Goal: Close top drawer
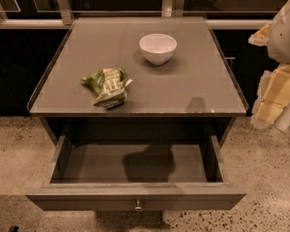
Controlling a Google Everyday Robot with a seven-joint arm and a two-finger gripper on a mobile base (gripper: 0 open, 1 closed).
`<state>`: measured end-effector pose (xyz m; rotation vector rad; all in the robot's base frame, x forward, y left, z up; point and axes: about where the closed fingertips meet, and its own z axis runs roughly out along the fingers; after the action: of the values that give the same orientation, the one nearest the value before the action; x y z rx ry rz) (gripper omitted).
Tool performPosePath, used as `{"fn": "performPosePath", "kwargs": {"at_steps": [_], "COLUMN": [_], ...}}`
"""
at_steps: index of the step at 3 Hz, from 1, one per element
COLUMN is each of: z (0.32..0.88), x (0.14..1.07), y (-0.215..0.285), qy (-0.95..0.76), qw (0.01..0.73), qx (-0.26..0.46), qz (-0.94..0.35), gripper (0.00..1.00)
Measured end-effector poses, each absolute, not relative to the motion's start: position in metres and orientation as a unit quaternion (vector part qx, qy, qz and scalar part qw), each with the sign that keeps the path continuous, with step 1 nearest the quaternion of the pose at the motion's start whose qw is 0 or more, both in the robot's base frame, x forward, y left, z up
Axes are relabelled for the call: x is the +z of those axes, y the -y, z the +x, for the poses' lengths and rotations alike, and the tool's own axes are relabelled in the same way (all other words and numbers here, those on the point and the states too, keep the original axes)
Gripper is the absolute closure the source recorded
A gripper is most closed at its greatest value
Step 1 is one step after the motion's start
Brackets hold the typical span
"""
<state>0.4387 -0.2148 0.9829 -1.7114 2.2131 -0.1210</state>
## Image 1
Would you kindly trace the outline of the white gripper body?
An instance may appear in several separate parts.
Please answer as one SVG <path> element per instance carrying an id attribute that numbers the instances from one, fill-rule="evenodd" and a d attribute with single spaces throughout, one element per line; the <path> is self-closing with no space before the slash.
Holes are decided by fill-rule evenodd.
<path id="1" fill-rule="evenodd" d="M 290 64 L 290 0 L 272 20 L 267 48 L 270 58 Z"/>

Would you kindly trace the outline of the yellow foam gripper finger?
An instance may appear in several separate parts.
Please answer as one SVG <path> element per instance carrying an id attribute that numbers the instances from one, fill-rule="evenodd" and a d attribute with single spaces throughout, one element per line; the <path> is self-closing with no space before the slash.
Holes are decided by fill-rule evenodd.
<path id="1" fill-rule="evenodd" d="M 257 32 L 249 37 L 248 42 L 257 46 L 266 46 L 268 44 L 270 28 L 271 23 L 263 25 Z"/>
<path id="2" fill-rule="evenodd" d="M 290 103 L 290 65 L 279 64 L 261 76 L 257 99 L 252 108 L 251 124 L 259 130 L 275 126 L 276 120 Z"/>

